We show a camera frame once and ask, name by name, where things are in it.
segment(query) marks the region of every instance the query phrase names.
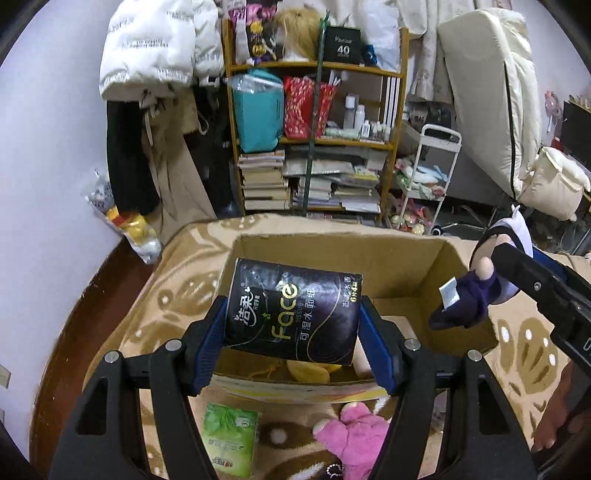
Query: human hand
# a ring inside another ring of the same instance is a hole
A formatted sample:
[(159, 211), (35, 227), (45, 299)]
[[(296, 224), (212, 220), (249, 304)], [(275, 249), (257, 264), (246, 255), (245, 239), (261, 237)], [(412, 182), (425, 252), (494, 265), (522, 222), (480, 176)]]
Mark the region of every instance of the human hand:
[[(535, 430), (532, 452), (538, 452), (544, 448), (552, 448), (556, 442), (558, 429), (564, 425), (570, 414), (570, 409), (567, 405), (567, 396), (572, 386), (573, 368), (574, 363), (571, 361), (562, 370), (558, 387), (556, 387), (556, 390), (552, 394), (544, 415)], [(568, 431), (571, 434), (577, 433), (587, 425), (591, 425), (591, 410), (586, 410), (573, 418), (569, 422)]]

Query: red gift bag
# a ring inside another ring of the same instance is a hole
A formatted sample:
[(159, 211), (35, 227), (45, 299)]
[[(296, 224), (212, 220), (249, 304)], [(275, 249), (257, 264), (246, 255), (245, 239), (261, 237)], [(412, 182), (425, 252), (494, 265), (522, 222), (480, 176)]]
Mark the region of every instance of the red gift bag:
[[(312, 104), (314, 102), (314, 81), (308, 78), (286, 77), (285, 116), (283, 130), (287, 138), (306, 140), (312, 128)], [(329, 117), (330, 107), (337, 91), (337, 86), (322, 83), (316, 137), (320, 137)]]

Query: plastic bottle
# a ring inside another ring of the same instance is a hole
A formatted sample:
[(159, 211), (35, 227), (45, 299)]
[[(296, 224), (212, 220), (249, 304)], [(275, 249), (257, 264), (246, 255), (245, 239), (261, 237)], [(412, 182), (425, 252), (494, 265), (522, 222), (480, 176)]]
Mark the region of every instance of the plastic bottle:
[(379, 132), (379, 130), (380, 130), (380, 123), (379, 122), (372, 123), (372, 125), (370, 127), (369, 137), (372, 140), (377, 140), (378, 139), (378, 132)]
[(361, 126), (361, 138), (369, 138), (370, 129), (371, 126), (369, 125), (369, 120), (366, 120)]
[(361, 130), (363, 123), (365, 122), (365, 105), (358, 105), (355, 111), (355, 124), (353, 126), (356, 130)]
[(353, 95), (347, 95), (345, 97), (345, 120), (343, 121), (343, 128), (354, 128), (355, 116), (355, 97)]

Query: cardboard box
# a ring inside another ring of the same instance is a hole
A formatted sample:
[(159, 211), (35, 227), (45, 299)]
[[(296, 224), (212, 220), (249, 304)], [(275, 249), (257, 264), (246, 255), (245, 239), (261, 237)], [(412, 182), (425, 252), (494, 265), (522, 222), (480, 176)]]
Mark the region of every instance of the cardboard box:
[[(356, 233), (244, 235), (232, 246), (218, 293), (230, 290), (237, 258), (363, 275), (363, 295), (383, 316), (406, 317), (420, 342), (433, 352), (462, 356), (497, 345), (490, 320), (471, 329), (432, 331), (431, 312), (441, 303), (439, 287), (466, 267), (440, 237)], [(357, 379), (352, 367), (331, 375), (330, 384), (295, 382), (285, 360), (222, 349), (212, 383), (228, 393), (277, 403), (345, 403), (386, 396), (374, 380)]]

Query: hanging clothes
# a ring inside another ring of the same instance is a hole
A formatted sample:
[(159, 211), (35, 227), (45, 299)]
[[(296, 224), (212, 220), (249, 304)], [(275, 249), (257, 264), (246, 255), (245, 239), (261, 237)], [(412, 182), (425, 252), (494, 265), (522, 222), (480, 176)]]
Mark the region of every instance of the hanging clothes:
[(222, 71), (213, 0), (123, 0), (109, 22), (99, 92), (105, 100), (150, 106), (197, 80), (219, 84)]
[(147, 215), (163, 244), (182, 227), (216, 219), (184, 134), (207, 131), (199, 118), (193, 92), (183, 89), (178, 98), (161, 100), (154, 114), (145, 115), (142, 136), (152, 178), (162, 202)]
[(107, 167), (120, 213), (147, 215), (160, 203), (142, 149), (143, 116), (138, 102), (107, 102)]
[(208, 124), (207, 133), (185, 136), (185, 142), (218, 217), (231, 211), (234, 201), (230, 180), (233, 163), (232, 136), (228, 111), (228, 89), (194, 87), (199, 115)]

